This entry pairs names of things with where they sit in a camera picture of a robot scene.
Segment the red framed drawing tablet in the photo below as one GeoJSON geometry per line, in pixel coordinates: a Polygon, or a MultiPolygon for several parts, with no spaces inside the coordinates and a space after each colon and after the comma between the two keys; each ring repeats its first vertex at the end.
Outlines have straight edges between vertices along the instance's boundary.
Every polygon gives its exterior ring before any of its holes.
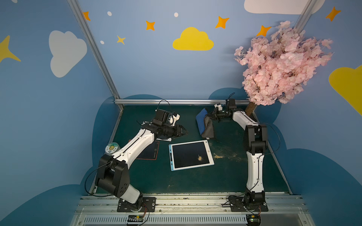
{"type": "Polygon", "coordinates": [[[126,153],[129,158],[129,161],[132,160],[156,160],[159,149],[159,141],[154,141],[148,146],[133,144],[131,145],[131,140],[129,140],[129,148],[126,153]]]}

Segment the grey blue wiping cloth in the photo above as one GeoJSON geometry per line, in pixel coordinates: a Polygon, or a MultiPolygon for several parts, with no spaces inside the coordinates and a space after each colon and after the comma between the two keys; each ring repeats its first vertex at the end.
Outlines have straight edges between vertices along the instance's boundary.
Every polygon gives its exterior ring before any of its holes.
{"type": "Polygon", "coordinates": [[[214,126],[212,119],[208,116],[206,108],[203,108],[196,116],[196,122],[199,133],[202,138],[213,139],[215,138],[214,126]]]}

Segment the white framed drawing tablet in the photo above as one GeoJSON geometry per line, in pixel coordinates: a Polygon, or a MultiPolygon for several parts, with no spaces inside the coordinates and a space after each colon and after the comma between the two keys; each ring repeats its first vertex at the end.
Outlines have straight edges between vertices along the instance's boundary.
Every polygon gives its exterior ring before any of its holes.
{"type": "Polygon", "coordinates": [[[156,140],[158,141],[167,141],[167,142],[171,142],[172,138],[157,138],[156,140]]]}

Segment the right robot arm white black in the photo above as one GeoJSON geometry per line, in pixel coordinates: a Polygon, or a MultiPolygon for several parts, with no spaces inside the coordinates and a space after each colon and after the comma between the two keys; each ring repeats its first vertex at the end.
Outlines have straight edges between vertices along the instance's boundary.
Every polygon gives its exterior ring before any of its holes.
{"type": "Polygon", "coordinates": [[[244,206],[250,209],[252,205],[263,205],[265,203],[263,162],[267,150],[267,126],[254,121],[245,111],[239,110],[233,98],[227,99],[225,105],[215,104],[214,107],[212,113],[208,115],[211,119],[220,121],[231,118],[245,131],[243,146],[248,160],[248,180],[244,206]]]}

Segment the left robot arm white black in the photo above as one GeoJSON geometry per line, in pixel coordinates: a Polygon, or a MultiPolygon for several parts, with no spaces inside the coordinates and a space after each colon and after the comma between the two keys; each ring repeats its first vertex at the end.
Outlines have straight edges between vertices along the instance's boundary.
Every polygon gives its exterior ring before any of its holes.
{"type": "Polygon", "coordinates": [[[130,184],[129,169],[155,140],[171,140],[185,135],[185,128],[177,123],[179,119],[180,115],[176,112],[157,109],[152,121],[143,122],[131,141],[118,151],[101,157],[95,185],[130,204],[138,203],[141,192],[130,184]]]}

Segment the pink cherry blossom tree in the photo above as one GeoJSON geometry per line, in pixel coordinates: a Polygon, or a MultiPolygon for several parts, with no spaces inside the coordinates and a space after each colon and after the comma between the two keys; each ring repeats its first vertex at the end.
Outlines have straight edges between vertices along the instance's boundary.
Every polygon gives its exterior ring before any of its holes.
{"type": "Polygon", "coordinates": [[[281,22],[278,30],[268,39],[257,36],[245,50],[235,50],[235,60],[247,66],[242,86],[249,104],[245,110],[251,116],[259,105],[286,104],[303,92],[320,66],[331,60],[331,39],[305,39],[305,31],[298,32],[290,21],[281,22]]]}

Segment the left controller board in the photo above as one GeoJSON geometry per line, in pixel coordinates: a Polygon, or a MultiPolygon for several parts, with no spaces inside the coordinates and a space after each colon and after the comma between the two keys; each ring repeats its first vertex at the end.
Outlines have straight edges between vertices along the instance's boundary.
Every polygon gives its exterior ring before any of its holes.
{"type": "Polygon", "coordinates": [[[128,215],[127,224],[143,224],[145,218],[141,215],[128,215]]]}

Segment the controller board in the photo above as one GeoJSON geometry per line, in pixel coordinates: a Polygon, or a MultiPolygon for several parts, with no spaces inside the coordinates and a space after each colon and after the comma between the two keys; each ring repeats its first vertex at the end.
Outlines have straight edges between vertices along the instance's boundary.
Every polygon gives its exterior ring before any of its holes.
{"type": "Polygon", "coordinates": [[[247,215],[246,216],[247,226],[260,226],[261,217],[259,215],[247,215]]]}
{"type": "Polygon", "coordinates": [[[128,215],[127,224],[143,224],[145,218],[141,215],[128,215]]]}

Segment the right controller board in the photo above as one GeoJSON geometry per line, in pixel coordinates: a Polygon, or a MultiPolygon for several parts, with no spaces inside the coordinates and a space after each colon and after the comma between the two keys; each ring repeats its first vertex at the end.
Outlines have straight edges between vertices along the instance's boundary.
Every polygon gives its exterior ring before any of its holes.
{"type": "Polygon", "coordinates": [[[259,215],[247,215],[246,216],[247,226],[260,226],[261,217],[259,215]]]}

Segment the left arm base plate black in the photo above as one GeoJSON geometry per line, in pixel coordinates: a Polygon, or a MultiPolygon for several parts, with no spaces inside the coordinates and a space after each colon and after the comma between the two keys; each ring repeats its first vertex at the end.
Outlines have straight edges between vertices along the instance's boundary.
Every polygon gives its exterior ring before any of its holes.
{"type": "Polygon", "coordinates": [[[130,203],[124,199],[120,199],[117,206],[117,212],[154,212],[156,207],[155,197],[140,196],[136,203],[130,203]]]}

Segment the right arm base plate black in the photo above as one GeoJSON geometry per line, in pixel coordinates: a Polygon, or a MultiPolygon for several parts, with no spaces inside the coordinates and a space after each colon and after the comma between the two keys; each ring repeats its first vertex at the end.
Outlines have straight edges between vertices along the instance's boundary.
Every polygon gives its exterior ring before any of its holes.
{"type": "Polygon", "coordinates": [[[228,197],[229,205],[232,212],[268,212],[268,206],[265,200],[252,199],[250,197],[241,197],[230,195],[228,197]]]}

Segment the aluminium mounting rail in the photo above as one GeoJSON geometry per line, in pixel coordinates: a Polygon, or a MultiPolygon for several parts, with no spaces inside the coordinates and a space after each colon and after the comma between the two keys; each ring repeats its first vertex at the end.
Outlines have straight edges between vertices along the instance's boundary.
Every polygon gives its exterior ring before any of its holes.
{"type": "Polygon", "coordinates": [[[246,226],[247,215],[259,215],[263,226],[313,226],[300,195],[266,194],[268,212],[232,212],[229,193],[145,194],[155,197],[154,212],[117,212],[115,197],[83,196],[72,226],[246,226]],[[127,224],[128,215],[141,215],[143,224],[127,224]]]}

